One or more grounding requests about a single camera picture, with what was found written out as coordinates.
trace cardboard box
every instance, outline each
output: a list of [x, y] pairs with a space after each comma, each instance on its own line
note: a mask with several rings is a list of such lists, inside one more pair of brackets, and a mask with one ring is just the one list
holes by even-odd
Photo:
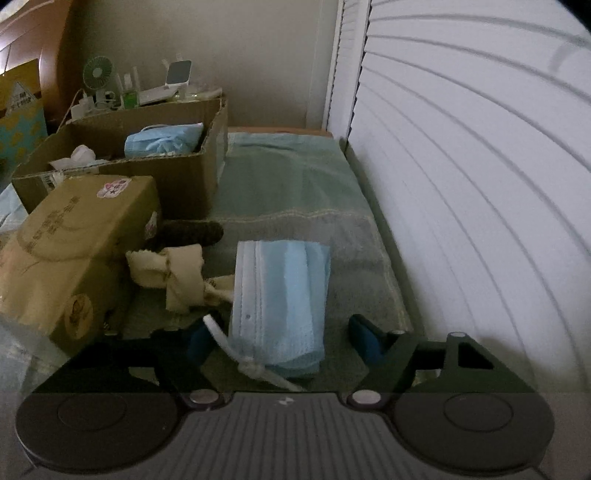
[[[205, 132], [196, 153], [124, 158], [125, 139], [143, 127], [199, 122], [204, 123]], [[156, 181], [165, 218], [203, 219], [212, 206], [218, 172], [223, 166], [228, 145], [226, 100], [163, 103], [102, 113], [65, 125], [39, 145], [27, 163], [20, 165], [12, 176], [12, 184], [27, 212], [32, 212], [56, 185], [56, 172], [49, 162], [69, 157], [82, 144], [94, 150], [97, 158], [113, 160], [99, 167], [64, 170], [67, 176], [97, 173], [127, 177], [148, 175]]]
[[[68, 355], [104, 327], [118, 330], [133, 288], [125, 253], [144, 246], [154, 212], [151, 177], [66, 179], [0, 251], [5, 326], [25, 326]], [[12, 331], [25, 338], [25, 329]]]

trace sticker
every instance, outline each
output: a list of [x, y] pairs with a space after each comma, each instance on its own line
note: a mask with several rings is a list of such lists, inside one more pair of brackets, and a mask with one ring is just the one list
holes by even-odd
[[127, 188], [129, 182], [131, 182], [131, 179], [120, 179], [105, 183], [105, 186], [99, 190], [96, 196], [100, 199], [114, 199]]
[[92, 302], [88, 295], [81, 293], [68, 300], [64, 308], [64, 326], [68, 337], [73, 340], [84, 337], [90, 332], [92, 319]]
[[145, 239], [150, 240], [156, 236], [156, 231], [158, 229], [158, 214], [156, 212], [152, 213], [152, 216], [146, 223], [145, 227]]
[[6, 115], [10, 115], [13, 111], [27, 106], [36, 100], [35, 96], [21, 82], [14, 82], [12, 93], [6, 103]]

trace bottle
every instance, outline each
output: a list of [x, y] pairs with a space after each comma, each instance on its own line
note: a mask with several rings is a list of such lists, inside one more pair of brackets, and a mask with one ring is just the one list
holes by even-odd
[[123, 81], [123, 108], [127, 109], [139, 107], [139, 96], [137, 90], [134, 89], [134, 84], [131, 82], [131, 75], [126, 73], [123, 76]]

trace white device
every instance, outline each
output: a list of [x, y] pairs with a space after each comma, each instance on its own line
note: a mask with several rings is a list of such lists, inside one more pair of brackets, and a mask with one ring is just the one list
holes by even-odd
[[172, 98], [179, 90], [189, 84], [191, 78], [191, 60], [174, 61], [168, 66], [166, 82], [164, 85], [139, 93], [139, 104], [161, 102]]

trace small desk fan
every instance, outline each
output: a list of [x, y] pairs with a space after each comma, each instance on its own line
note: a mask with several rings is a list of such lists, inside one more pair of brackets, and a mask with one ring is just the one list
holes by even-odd
[[96, 104], [106, 105], [105, 87], [113, 73], [113, 63], [107, 57], [93, 57], [82, 70], [82, 80], [89, 90], [95, 92]]

